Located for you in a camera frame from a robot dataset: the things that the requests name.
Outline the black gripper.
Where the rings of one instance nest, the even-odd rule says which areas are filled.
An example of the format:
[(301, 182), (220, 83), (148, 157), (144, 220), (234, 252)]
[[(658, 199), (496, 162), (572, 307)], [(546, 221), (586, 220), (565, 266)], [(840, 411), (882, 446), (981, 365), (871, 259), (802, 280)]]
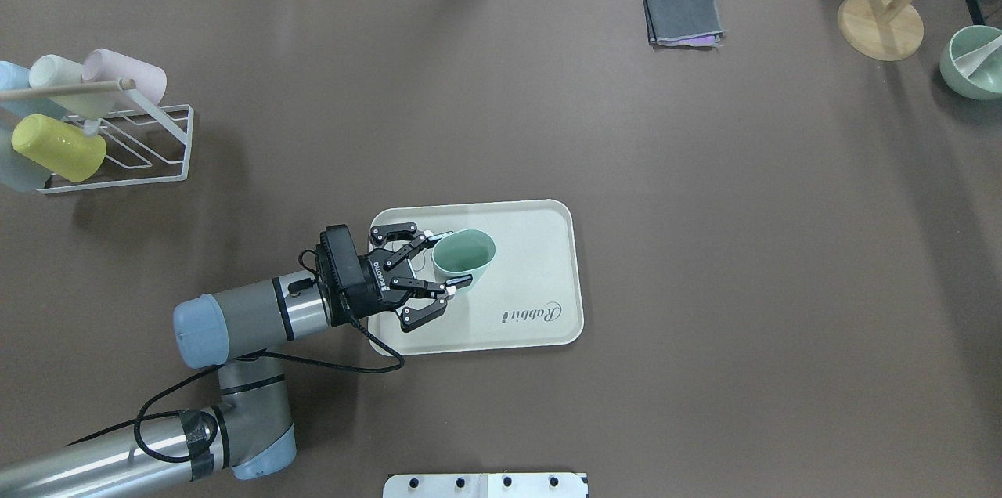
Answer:
[(372, 227), (369, 238), (373, 250), (360, 258), (368, 287), (366, 302), (357, 315), (376, 315), (400, 308), (398, 321), (404, 333), (443, 316), (457, 292), (472, 285), (472, 274), (447, 280), (422, 280), (415, 278), (410, 260), (452, 234), (452, 230), (438, 234), (422, 230), (415, 222)]

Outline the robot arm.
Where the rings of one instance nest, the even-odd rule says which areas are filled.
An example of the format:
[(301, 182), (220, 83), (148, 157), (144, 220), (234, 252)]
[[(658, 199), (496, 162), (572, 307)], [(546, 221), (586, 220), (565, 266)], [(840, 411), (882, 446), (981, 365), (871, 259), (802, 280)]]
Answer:
[(297, 455), (278, 347), (348, 324), (365, 337), (366, 317), (389, 312), (406, 333), (443, 315), (474, 282), (469, 271), (422, 280), (411, 260), (442, 235), (404, 222), (373, 227), (361, 254), (347, 226), (330, 226), (310, 253), (315, 265), (176, 306), (173, 330), (194, 380), (216, 376), (221, 401), (151, 412), (2, 469), (4, 497), (136, 497), (230, 470), (240, 480), (287, 468)]

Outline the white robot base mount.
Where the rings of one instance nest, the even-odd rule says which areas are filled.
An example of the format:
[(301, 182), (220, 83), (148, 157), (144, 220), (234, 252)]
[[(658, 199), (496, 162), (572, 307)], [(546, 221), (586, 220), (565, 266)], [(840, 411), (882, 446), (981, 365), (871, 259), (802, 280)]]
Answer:
[(588, 497), (586, 474), (494, 472), (398, 474), (384, 484), (383, 497)]

